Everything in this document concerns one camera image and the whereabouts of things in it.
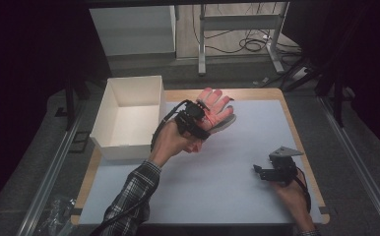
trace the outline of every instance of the human hand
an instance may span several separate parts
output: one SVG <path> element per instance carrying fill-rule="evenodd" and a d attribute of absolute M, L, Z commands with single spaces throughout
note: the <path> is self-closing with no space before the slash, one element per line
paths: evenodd
<path fill-rule="evenodd" d="M 196 124 L 211 134 L 224 130 L 236 120 L 233 107 L 231 105 L 226 107 L 230 102 L 229 96 L 221 96 L 222 91 L 220 89 L 213 91 L 211 88 L 205 88 L 197 96 L 197 100 L 202 101 L 207 108 L 204 109 L 205 118 L 201 121 L 196 121 Z M 199 152 L 202 148 L 202 143 L 202 140 L 197 140 L 184 150 L 187 152 Z"/>
<path fill-rule="evenodd" d="M 300 169 L 297 169 L 297 178 L 304 186 L 307 186 L 304 174 Z M 304 192 L 297 182 L 291 181 L 287 186 L 282 186 L 278 182 L 270 182 L 270 184 L 291 213 L 298 229 L 301 232 L 315 230 L 312 217 L 307 211 L 307 201 Z"/>
<path fill-rule="evenodd" d="M 169 120 L 159 132 L 149 160 L 159 167 L 163 167 L 172 156 L 179 154 L 196 141 L 197 139 L 190 134 L 181 136 L 174 119 Z"/>

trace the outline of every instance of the white table surface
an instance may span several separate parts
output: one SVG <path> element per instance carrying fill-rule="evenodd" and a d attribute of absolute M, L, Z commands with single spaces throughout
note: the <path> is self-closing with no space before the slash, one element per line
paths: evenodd
<path fill-rule="evenodd" d="M 175 102 L 167 104 L 170 110 Z M 150 200 L 149 224 L 287 224 L 293 223 L 267 181 L 253 164 L 273 168 L 269 153 L 284 146 L 295 149 L 278 100 L 232 102 L 236 121 L 210 136 L 199 153 L 182 152 L 162 169 Z M 303 169 L 300 156 L 296 165 Z M 100 224 L 106 208 L 119 194 L 138 164 L 119 165 L 104 157 L 80 216 L 80 224 Z M 323 221 L 313 191 L 311 216 Z"/>

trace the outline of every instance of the wrist-mounted camera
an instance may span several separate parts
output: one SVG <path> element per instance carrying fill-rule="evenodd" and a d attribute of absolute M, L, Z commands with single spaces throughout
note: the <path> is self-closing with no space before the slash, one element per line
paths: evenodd
<path fill-rule="evenodd" d="M 295 149 L 280 147 L 269 155 L 274 169 L 263 169 L 261 166 L 254 165 L 254 170 L 262 180 L 285 182 L 288 185 L 297 176 L 297 166 L 292 156 L 302 154 L 302 152 Z"/>
<path fill-rule="evenodd" d="M 162 130 L 165 123 L 171 118 L 171 116 L 177 112 L 178 108 L 185 104 L 185 109 L 180 110 L 174 117 L 175 123 L 177 124 L 178 133 L 183 135 L 188 132 L 192 136 L 206 140 L 211 134 L 197 125 L 197 121 L 202 121 L 205 119 L 205 109 L 209 110 L 209 107 L 202 100 L 196 100 L 196 103 L 191 100 L 183 100 L 177 106 L 175 106 L 159 123 L 156 132 L 151 140 L 151 150 L 153 150 L 156 144 L 159 132 Z"/>

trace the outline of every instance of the open white box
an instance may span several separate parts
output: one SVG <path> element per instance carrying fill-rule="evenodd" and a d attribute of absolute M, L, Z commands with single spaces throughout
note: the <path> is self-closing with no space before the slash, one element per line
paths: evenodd
<path fill-rule="evenodd" d="M 90 137 L 107 159 L 144 159 L 164 116 L 161 76 L 108 79 Z"/>

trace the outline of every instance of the checkered shirt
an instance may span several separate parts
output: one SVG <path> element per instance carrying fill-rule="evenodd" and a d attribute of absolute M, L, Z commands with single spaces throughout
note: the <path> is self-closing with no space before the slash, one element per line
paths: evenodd
<path fill-rule="evenodd" d="M 160 172 L 161 169 L 158 166 L 146 160 L 128 175 L 122 191 L 106 210 L 104 220 L 129 209 L 143 198 L 147 200 L 140 207 L 131 210 L 114 224 L 109 225 L 100 235 L 135 235 L 138 226 L 149 219 L 149 200 L 158 186 Z"/>

